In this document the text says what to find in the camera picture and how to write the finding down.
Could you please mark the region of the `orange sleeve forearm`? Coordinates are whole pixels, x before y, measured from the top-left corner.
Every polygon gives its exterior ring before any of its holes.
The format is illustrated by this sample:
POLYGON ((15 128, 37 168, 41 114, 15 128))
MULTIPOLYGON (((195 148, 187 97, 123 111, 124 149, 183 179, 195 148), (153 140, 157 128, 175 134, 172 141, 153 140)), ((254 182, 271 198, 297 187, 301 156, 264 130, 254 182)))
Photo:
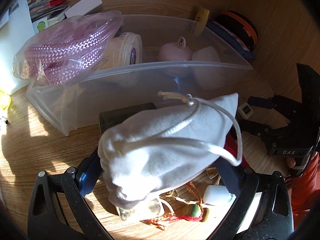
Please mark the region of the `orange sleeve forearm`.
POLYGON ((319 152, 315 152, 301 177, 287 178, 291 192, 294 229, 311 210, 319 198, 319 152))

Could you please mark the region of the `right hand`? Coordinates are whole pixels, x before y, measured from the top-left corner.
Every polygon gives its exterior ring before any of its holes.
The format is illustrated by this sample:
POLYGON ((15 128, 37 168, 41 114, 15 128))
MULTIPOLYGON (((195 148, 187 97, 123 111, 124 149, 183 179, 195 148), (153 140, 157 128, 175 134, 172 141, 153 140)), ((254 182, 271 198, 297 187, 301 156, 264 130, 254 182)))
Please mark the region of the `right hand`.
POLYGON ((288 165, 289 168, 293 168, 296 164, 295 160, 293 158, 287 158, 286 159, 286 163, 288 165))

